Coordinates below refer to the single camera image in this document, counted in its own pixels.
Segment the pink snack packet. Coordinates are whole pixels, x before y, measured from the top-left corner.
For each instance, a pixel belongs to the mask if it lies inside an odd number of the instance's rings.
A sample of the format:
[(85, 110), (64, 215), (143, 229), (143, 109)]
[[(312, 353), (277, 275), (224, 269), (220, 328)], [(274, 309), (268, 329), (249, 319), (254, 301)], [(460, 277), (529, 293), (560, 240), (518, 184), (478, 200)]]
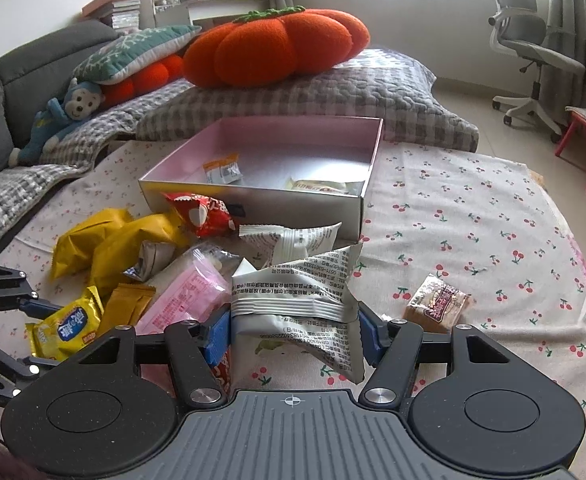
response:
[(230, 292), (214, 258), (199, 248), (157, 274), (151, 286), (156, 295), (136, 324), (138, 335), (160, 334), (182, 321), (204, 322)]

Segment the white text snack packet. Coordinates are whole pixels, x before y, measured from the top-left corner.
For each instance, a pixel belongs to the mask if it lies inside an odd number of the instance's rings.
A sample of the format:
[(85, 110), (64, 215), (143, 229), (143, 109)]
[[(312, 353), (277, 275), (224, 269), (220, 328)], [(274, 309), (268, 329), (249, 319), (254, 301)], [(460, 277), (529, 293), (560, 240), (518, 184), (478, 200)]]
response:
[(232, 277), (232, 333), (296, 344), (359, 384), (359, 304), (348, 282), (360, 252), (355, 244), (261, 270), (243, 261)]

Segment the red snack packet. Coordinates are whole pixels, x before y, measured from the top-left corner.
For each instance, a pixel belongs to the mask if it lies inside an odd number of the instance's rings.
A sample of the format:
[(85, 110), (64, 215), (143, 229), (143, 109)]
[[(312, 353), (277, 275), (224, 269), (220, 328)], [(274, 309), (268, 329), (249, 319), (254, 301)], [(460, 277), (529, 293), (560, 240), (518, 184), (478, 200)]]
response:
[(197, 237), (220, 237), (235, 232), (235, 221), (226, 204), (197, 193), (165, 193), (165, 200), (187, 228)]

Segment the brown bread snack packet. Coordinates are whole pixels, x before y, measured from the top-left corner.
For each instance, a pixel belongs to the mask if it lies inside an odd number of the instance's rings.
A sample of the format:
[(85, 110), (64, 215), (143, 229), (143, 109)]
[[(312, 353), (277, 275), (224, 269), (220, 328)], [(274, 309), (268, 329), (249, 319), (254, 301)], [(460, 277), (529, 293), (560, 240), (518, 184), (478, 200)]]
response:
[(403, 319), (418, 324), (424, 332), (448, 334), (472, 304), (470, 294), (429, 274), (409, 300)]

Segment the yellow blue snack packet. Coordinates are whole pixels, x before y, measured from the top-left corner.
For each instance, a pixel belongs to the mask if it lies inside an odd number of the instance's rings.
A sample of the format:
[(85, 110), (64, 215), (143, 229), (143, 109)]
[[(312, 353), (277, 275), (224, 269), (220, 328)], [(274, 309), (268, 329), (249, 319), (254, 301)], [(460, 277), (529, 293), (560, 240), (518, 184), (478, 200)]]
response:
[(38, 323), (26, 323), (32, 356), (62, 362), (97, 338), (103, 305), (96, 286)]

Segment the orange yellow wafer packet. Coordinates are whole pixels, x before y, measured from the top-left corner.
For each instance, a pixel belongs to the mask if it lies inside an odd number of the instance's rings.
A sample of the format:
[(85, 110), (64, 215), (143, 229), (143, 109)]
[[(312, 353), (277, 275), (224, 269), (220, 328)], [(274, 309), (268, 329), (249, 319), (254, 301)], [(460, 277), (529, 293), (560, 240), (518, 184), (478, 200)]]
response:
[(97, 336), (118, 325), (135, 326), (147, 310), (156, 289), (144, 284), (119, 284), (104, 307)]

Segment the grey checked sofa cover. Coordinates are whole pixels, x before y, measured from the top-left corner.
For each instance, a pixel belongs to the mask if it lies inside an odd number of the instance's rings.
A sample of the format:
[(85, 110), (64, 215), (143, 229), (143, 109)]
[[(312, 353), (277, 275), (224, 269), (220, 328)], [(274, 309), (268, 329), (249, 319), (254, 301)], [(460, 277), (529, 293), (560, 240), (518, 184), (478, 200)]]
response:
[(69, 134), (35, 166), (0, 172), (0, 241), (58, 184), (94, 169), (99, 154), (115, 140), (131, 139), (144, 116), (190, 87), (186, 80), (115, 106)]

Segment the small silver blue wrapper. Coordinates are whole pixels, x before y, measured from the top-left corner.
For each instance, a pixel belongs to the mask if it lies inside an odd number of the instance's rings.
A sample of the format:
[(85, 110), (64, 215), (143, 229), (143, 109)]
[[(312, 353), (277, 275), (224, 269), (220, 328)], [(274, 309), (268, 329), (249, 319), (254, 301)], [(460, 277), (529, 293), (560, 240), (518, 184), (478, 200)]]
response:
[(171, 263), (175, 252), (174, 244), (145, 240), (140, 246), (137, 262), (126, 269), (123, 275), (139, 283), (149, 281)]

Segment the cherry print cloth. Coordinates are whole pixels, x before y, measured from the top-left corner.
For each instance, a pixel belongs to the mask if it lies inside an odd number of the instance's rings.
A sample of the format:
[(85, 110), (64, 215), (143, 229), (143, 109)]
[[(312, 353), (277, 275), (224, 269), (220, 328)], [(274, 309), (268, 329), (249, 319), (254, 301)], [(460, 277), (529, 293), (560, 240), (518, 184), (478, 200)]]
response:
[[(181, 142), (127, 142), (54, 196), (0, 253), (54, 304), (80, 296), (86, 274), (50, 281), (58, 236), (109, 207), (150, 214), (138, 179)], [(586, 262), (562, 214), (525, 165), (467, 152), (382, 142), (349, 286), (381, 317), (401, 318), (429, 274), (470, 294), (475, 325), (554, 379), (586, 415)], [(244, 338), (231, 389), (345, 388), (344, 376), (296, 346)], [(570, 470), (586, 479), (586, 433)]]

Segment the large yellow snack bag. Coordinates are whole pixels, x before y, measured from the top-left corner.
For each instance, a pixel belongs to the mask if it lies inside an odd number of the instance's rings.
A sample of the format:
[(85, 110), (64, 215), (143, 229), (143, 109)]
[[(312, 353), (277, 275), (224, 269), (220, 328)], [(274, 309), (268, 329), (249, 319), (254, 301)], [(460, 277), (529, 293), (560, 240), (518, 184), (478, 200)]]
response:
[(89, 285), (101, 298), (110, 296), (120, 283), (129, 283), (124, 272), (138, 261), (143, 242), (174, 244), (178, 250), (189, 246), (186, 226), (176, 214), (149, 214), (130, 221), (107, 236), (92, 255)]

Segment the cream packet in box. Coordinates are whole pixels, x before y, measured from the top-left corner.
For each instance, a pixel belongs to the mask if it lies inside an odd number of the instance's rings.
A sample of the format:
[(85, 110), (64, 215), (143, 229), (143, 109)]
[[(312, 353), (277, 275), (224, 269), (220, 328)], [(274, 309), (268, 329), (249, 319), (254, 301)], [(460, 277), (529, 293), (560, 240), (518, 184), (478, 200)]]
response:
[(363, 181), (340, 182), (288, 178), (284, 187), (290, 191), (305, 191), (358, 196), (363, 190)]

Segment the small orange white packet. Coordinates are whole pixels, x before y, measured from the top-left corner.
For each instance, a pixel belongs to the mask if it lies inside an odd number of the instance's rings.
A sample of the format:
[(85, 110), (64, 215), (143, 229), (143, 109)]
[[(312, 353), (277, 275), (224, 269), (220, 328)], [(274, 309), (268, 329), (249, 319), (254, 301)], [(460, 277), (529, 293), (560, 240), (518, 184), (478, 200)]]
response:
[(237, 153), (205, 162), (203, 170), (209, 184), (232, 184), (242, 179)]

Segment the pink cardboard box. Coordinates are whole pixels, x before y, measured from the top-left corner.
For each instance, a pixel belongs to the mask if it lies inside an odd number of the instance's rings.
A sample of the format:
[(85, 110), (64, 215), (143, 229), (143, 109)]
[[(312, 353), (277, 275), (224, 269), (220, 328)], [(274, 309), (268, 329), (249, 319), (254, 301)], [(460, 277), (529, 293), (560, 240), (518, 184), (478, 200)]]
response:
[[(382, 119), (370, 117), (226, 117), (180, 144), (139, 185), (154, 212), (168, 208), (165, 193), (197, 193), (222, 200), (239, 223), (313, 228), (341, 222), (340, 240), (355, 243), (382, 132)], [(209, 184), (205, 162), (233, 153), (242, 179)], [(288, 178), (363, 181), (363, 190), (358, 196), (290, 191)]]

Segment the dark grey sofa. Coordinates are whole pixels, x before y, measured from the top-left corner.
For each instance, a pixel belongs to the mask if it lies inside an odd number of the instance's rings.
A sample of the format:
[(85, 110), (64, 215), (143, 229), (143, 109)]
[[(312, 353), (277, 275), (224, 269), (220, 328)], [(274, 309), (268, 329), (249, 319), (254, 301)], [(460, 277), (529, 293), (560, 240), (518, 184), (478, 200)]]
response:
[(51, 32), (0, 57), (0, 172), (13, 148), (30, 140), (32, 121), (51, 98), (63, 98), (75, 67), (118, 34), (89, 20)]

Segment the blue monkey plush toy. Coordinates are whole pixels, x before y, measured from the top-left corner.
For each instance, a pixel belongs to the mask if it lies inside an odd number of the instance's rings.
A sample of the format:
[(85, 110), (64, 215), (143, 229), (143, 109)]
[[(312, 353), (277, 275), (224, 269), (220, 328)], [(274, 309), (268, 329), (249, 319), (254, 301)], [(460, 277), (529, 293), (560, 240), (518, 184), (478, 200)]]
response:
[(40, 156), (52, 152), (76, 128), (88, 122), (104, 96), (98, 84), (72, 78), (64, 99), (52, 98), (33, 120), (31, 139), (24, 148), (14, 148), (8, 166), (32, 166)]

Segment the green snowflake pillow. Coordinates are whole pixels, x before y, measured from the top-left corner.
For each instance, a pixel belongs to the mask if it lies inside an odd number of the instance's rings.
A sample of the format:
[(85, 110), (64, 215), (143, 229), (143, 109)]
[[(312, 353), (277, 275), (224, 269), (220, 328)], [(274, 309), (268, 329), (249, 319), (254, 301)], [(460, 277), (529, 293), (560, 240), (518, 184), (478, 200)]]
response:
[(197, 25), (146, 28), (125, 34), (100, 48), (78, 64), (72, 77), (78, 82), (112, 86), (149, 65), (176, 54), (197, 37)]

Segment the grey checked quilted cushion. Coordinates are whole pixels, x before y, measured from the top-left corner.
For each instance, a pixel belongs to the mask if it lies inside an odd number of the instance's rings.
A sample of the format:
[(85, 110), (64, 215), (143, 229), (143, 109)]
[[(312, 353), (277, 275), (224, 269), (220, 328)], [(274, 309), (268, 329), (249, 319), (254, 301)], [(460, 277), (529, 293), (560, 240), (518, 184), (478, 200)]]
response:
[(381, 118), (384, 138), (474, 153), (476, 125), (433, 96), (436, 76), (410, 56), (369, 48), (316, 76), (255, 89), (191, 87), (145, 114), (136, 138), (189, 139), (216, 120), (237, 116), (358, 116)]

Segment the small orange pumpkin cushion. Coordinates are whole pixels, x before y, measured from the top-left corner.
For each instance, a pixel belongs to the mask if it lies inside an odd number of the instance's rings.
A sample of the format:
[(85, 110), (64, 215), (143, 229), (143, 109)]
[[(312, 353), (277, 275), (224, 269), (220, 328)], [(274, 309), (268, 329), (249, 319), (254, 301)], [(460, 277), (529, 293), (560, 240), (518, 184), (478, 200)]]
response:
[(159, 90), (159, 88), (182, 77), (182, 58), (177, 54), (172, 54), (144, 67), (133, 76), (117, 84), (101, 86), (103, 102), (100, 108), (101, 110), (107, 110), (135, 99), (137, 96), (144, 96), (147, 93)]

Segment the stack of books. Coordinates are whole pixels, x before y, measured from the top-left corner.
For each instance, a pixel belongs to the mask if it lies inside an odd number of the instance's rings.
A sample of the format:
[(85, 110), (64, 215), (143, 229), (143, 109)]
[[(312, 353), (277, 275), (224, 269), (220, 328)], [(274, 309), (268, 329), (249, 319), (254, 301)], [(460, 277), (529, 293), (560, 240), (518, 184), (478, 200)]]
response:
[(139, 27), (141, 0), (92, 0), (82, 9), (83, 18), (92, 18), (115, 30)]

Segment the orange pumpkin plush cushion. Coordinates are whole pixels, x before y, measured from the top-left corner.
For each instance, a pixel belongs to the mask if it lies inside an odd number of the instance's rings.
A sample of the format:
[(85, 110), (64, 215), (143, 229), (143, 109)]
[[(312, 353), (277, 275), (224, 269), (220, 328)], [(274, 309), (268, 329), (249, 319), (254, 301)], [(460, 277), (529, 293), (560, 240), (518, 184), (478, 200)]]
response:
[(330, 9), (252, 11), (197, 36), (182, 58), (197, 87), (261, 88), (293, 76), (315, 76), (368, 47), (367, 26)]

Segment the grey office chair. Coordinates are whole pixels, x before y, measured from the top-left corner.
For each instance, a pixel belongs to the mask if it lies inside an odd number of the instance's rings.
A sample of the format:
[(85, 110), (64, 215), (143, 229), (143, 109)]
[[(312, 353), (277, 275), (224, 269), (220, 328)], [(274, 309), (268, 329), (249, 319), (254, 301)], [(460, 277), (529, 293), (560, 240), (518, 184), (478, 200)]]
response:
[(509, 126), (515, 117), (535, 116), (551, 130), (551, 141), (562, 139), (563, 130), (547, 112), (540, 101), (542, 89), (542, 70), (555, 68), (561, 73), (581, 80), (585, 66), (569, 56), (544, 45), (551, 34), (546, 21), (539, 15), (537, 0), (496, 0), (497, 11), (488, 18), (491, 27), (489, 45), (492, 50), (521, 58), (526, 66), (520, 68), (525, 73), (528, 67), (537, 68), (537, 76), (532, 83), (532, 91), (527, 98), (494, 96), (492, 107), (499, 110), (506, 105), (503, 122)]

